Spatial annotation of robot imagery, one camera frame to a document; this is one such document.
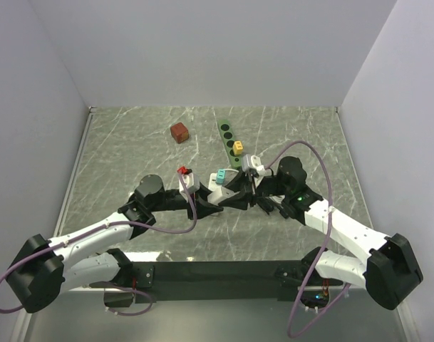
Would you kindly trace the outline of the white plug adapter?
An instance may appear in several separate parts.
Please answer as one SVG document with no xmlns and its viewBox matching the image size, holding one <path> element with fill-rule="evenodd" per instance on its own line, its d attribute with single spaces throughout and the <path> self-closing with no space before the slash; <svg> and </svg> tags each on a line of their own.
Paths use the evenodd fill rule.
<svg viewBox="0 0 434 342">
<path fill-rule="evenodd" d="M 233 197 L 235 193 L 225 187 L 219 187 L 207 196 L 207 201 L 213 205 L 219 205 L 220 202 Z"/>
</svg>

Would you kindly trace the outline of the yellow plug adapter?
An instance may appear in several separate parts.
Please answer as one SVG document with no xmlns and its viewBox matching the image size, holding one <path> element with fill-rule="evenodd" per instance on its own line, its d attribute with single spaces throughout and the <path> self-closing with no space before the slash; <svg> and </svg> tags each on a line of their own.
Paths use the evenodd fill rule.
<svg viewBox="0 0 434 342">
<path fill-rule="evenodd" d="M 234 144 L 232 146 L 232 151 L 234 153 L 234 155 L 238 156 L 241 155 L 244 151 L 244 147 L 243 144 L 240 140 L 235 140 Z"/>
</svg>

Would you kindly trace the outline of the green power strip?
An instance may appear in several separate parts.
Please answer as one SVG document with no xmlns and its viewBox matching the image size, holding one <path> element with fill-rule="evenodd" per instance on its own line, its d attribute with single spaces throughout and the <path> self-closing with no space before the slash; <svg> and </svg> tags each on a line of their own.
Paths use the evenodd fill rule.
<svg viewBox="0 0 434 342">
<path fill-rule="evenodd" d="M 242 167 L 242 158 L 246 154 L 244 150 L 240 154 L 236 155 L 234 152 L 234 144 L 238 141 L 234 131 L 232 129 L 231 123 L 226 119 L 221 119 L 217 121 L 217 129 L 221 137 L 224 150 L 227 154 L 230 166 L 232 169 L 239 169 Z"/>
</svg>

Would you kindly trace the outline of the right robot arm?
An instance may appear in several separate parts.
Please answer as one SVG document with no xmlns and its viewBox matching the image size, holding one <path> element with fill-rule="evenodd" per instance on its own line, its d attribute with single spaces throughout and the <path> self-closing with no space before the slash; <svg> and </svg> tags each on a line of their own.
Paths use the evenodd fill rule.
<svg viewBox="0 0 434 342">
<path fill-rule="evenodd" d="M 229 182 L 213 173 L 210 202 L 246 210 L 262 198 L 280 196 L 283 213 L 302 225 L 327 234 L 350 256 L 318 248 L 303 264 L 301 275 L 309 284 L 335 279 L 367 290 L 385 309 L 395 309 L 420 283 L 423 273 L 410 242 L 401 234 L 377 232 L 337 210 L 307 184 L 307 173 L 297 157 L 283 157 L 276 172 L 254 155 Z"/>
</svg>

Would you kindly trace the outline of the teal plug adapter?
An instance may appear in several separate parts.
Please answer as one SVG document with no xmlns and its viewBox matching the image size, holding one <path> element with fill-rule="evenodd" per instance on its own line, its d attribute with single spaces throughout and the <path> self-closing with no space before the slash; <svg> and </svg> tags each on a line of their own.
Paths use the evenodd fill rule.
<svg viewBox="0 0 434 342">
<path fill-rule="evenodd" d="M 218 185 L 223 185 L 226 177 L 225 169 L 218 169 L 217 174 L 215 176 L 215 183 Z"/>
</svg>

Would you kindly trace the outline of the white power strip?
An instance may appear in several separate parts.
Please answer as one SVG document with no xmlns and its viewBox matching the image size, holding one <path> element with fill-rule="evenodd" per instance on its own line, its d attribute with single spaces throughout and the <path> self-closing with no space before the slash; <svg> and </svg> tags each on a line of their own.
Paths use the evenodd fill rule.
<svg viewBox="0 0 434 342">
<path fill-rule="evenodd" d="M 217 184 L 216 180 L 217 180 L 217 173 L 215 172 L 211 173 L 209 183 L 208 183 L 208 188 L 212 192 L 215 191 L 218 187 L 220 187 L 220 185 Z"/>
</svg>

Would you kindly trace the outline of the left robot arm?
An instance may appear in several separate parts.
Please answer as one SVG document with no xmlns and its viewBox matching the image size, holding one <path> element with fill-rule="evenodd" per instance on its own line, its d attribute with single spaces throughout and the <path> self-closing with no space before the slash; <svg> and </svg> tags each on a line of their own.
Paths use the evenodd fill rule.
<svg viewBox="0 0 434 342">
<path fill-rule="evenodd" d="M 147 175 L 128 201 L 102 221 L 60 237 L 27 239 L 4 276 L 21 309 L 36 313 L 63 292 L 99 281 L 125 288 L 133 264 L 114 246 L 150 229 L 159 232 L 154 212 L 185 210 L 192 222 L 183 230 L 188 233 L 199 219 L 223 210 L 224 189 L 216 175 L 208 186 L 190 170 L 178 172 L 178 179 L 177 189 L 166 190 L 160 176 Z"/>
</svg>

